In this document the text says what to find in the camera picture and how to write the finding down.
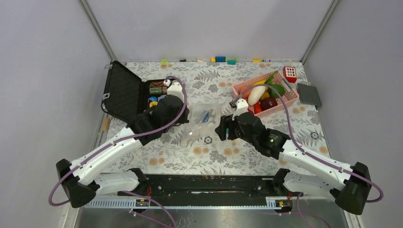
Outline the clear zip top bag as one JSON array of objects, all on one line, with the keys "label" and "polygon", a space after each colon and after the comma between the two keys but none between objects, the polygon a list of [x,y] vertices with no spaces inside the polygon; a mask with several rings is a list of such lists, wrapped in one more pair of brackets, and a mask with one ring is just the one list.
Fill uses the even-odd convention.
[{"label": "clear zip top bag", "polygon": [[221,118],[221,103],[194,103],[189,106],[189,122],[185,124],[180,145],[187,147],[196,140],[211,136]]}]

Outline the peach toy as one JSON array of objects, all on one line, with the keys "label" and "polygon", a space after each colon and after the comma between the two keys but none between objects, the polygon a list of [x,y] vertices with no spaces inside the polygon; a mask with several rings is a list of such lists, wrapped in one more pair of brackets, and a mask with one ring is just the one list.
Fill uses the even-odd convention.
[{"label": "peach toy", "polygon": [[242,95],[242,99],[247,100],[250,95],[250,90],[248,86],[243,86],[239,90],[239,94]]}]

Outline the white radish toy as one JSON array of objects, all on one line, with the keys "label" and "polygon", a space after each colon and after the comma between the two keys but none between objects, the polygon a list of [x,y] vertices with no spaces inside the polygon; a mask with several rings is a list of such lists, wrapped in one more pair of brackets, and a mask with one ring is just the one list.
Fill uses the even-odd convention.
[{"label": "white radish toy", "polygon": [[265,91],[266,91],[265,85],[263,84],[256,85],[256,87],[254,87],[249,94],[248,97],[249,106],[253,106],[254,104],[256,104]]}]

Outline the dark red eggplant toy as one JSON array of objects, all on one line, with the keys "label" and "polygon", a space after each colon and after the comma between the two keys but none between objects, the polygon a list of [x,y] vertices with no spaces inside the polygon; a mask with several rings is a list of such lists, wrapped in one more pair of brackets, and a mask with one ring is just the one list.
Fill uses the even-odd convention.
[{"label": "dark red eggplant toy", "polygon": [[262,111],[266,111],[268,109],[276,107],[277,105],[278,105],[278,103],[277,103],[276,99],[273,97],[269,97],[260,102],[260,107],[261,107]]}]

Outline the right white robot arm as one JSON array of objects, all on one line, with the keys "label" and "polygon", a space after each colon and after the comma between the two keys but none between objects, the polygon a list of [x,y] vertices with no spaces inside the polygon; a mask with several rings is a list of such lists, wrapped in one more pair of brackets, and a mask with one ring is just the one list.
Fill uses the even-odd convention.
[{"label": "right white robot arm", "polygon": [[280,196],[291,192],[310,193],[332,200],[341,209],[362,215],[372,186],[368,167],[354,165],[314,155],[313,151],[297,147],[292,138],[280,131],[266,128],[261,120],[249,112],[238,116],[222,116],[215,128],[219,138],[242,139],[260,154],[292,163],[310,175],[280,169],[272,183],[273,191]]}]

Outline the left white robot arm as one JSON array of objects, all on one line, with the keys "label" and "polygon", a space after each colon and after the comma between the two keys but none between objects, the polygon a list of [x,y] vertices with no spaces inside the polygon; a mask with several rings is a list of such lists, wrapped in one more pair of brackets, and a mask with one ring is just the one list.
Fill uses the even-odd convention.
[{"label": "left white robot arm", "polygon": [[167,95],[156,106],[138,114],[116,136],[83,157],[57,164],[59,181],[67,202],[79,208],[95,196],[119,191],[142,195],[147,183],[141,171],[104,173],[115,160],[162,136],[171,126],[186,123],[188,109],[186,95]]}]

